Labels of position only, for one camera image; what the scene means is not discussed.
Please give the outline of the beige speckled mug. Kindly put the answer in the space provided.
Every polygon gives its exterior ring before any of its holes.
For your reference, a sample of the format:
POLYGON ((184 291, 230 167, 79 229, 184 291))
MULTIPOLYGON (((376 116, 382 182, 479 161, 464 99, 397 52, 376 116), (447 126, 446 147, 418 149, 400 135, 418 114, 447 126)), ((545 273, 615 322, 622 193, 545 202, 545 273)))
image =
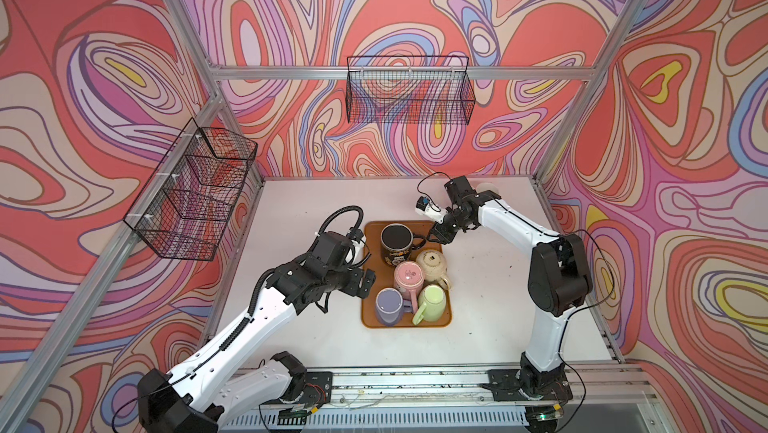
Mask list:
POLYGON ((422 270, 426 284, 436 284, 444 290, 452 288, 448 277, 448 264, 443 253, 436 249, 426 249, 421 251, 415 262, 422 270))

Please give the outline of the pink mug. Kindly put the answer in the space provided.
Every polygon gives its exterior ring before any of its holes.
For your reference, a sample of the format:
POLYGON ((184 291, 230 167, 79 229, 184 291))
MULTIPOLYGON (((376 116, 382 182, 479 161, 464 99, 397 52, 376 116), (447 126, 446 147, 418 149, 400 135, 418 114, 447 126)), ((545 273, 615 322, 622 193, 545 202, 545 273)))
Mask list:
POLYGON ((410 311, 414 312, 414 305, 424 286, 424 277, 419 265, 414 261, 399 263, 394 270, 394 284, 410 311))

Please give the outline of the aluminium mounting rail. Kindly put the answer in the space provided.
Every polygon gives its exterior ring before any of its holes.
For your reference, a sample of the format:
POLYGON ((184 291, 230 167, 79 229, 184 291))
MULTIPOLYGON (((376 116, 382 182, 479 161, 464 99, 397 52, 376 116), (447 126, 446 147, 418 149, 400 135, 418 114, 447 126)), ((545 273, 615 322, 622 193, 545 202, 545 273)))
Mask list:
MULTIPOLYGON (((519 369, 511 364, 466 364, 402 367, 348 367, 331 368, 333 373, 331 397, 322 405, 344 409, 364 409, 395 406, 467 406, 497 402, 481 384, 488 381, 493 369, 519 369)), ((231 412, 237 406, 251 409, 260 400, 253 400, 251 389, 259 372, 276 370, 292 376, 321 371, 318 368, 301 370, 281 362, 269 361, 258 369, 244 369, 213 387, 202 390, 202 383, 214 377, 212 366, 181 368, 170 375, 170 383, 181 397, 195 401, 196 409, 203 411, 210 405, 221 405, 231 412)), ((651 385, 649 376, 638 366, 620 363, 574 364, 565 366, 573 399, 567 403, 614 404, 658 403, 659 393, 651 385)), ((544 405, 554 401, 499 402, 510 404, 544 405)))

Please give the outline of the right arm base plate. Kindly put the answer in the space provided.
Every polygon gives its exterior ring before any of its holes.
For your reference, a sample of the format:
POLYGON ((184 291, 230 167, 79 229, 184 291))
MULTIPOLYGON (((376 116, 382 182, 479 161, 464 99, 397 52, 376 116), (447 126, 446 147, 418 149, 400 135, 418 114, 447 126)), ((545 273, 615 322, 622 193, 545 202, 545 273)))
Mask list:
POLYGON ((488 381, 481 384, 497 402, 554 401, 567 403, 573 399, 564 366, 540 373, 535 369, 493 369, 488 381))

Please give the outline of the black patterned mug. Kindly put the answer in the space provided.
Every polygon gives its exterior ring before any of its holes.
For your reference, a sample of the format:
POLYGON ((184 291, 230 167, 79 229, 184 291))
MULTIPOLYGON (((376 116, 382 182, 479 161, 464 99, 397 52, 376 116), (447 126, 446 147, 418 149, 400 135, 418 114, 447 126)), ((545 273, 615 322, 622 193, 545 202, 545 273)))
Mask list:
POLYGON ((392 267, 408 261, 411 254, 423 248, 427 243, 424 235, 414 233, 403 223, 387 224, 381 231, 381 257, 392 267))

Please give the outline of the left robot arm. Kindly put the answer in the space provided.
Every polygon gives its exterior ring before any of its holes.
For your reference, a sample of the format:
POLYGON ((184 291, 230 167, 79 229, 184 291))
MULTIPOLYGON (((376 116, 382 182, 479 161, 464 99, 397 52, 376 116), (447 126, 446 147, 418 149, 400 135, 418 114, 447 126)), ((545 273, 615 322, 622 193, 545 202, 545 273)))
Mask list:
POLYGON ((364 264, 362 232, 317 234, 308 251, 265 271, 246 309, 187 360, 153 369, 137 386, 138 421, 147 432, 217 432, 270 401, 301 401, 306 368, 292 354, 274 354, 257 370, 240 367, 307 307, 327 311, 334 291, 365 298, 376 276, 364 264))

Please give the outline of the light green mug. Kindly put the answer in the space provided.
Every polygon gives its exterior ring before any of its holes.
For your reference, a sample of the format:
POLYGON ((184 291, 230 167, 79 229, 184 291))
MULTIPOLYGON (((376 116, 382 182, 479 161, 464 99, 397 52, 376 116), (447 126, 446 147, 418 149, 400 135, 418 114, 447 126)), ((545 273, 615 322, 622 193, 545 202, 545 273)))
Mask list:
POLYGON ((446 304, 445 290, 435 284, 427 285, 419 293, 414 305, 412 324, 419 325, 423 322, 438 321, 446 309, 446 304))

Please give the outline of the brown wooden tray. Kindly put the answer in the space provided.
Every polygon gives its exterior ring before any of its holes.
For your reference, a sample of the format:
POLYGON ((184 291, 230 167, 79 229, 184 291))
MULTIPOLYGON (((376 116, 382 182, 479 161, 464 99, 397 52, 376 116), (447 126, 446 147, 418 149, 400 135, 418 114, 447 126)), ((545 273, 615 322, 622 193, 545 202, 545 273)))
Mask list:
POLYGON ((452 319, 450 281, 442 247, 428 241, 427 221, 371 221, 367 266, 376 273, 362 301, 361 321, 369 329, 441 328, 452 319))

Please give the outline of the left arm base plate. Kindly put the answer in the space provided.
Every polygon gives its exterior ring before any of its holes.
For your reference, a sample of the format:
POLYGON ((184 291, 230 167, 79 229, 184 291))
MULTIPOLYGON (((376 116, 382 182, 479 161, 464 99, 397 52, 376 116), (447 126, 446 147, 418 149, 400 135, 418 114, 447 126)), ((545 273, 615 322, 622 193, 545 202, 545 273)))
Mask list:
POLYGON ((259 372, 251 385, 253 400, 274 405, 322 405, 331 397, 333 373, 309 371, 292 376, 276 370, 259 372))

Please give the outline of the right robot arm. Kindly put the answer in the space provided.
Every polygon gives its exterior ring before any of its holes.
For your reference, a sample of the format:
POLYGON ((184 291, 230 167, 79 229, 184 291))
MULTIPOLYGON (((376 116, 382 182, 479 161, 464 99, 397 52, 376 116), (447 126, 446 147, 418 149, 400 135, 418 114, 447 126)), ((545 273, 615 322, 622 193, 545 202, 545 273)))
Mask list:
POLYGON ((487 228, 527 255, 527 291, 537 308, 533 331, 513 381, 516 393, 538 400, 566 380, 562 346, 573 315, 585 310, 593 290, 584 241, 560 234, 513 209, 492 190, 473 187, 458 176, 444 184, 450 205, 438 206, 422 192, 417 213, 433 221, 427 239, 451 243, 458 232, 487 228))

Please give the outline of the light blue mug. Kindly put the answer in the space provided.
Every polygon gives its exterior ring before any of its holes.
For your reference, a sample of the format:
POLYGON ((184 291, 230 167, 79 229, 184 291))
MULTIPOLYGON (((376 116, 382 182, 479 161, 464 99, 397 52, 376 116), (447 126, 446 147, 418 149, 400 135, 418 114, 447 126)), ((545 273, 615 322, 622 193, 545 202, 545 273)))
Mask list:
POLYGON ((492 191, 496 194, 499 193, 498 187, 491 182, 481 182, 476 185, 475 189, 477 192, 492 191))

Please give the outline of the purple mug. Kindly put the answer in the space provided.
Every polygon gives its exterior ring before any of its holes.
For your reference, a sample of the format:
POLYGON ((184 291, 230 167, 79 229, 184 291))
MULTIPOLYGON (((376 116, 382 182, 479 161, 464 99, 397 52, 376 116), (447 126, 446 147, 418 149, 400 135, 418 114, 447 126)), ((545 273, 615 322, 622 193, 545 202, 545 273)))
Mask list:
POLYGON ((412 304, 396 288, 383 288, 376 296, 374 312, 382 326, 393 327, 403 319, 406 313, 412 312, 412 304))

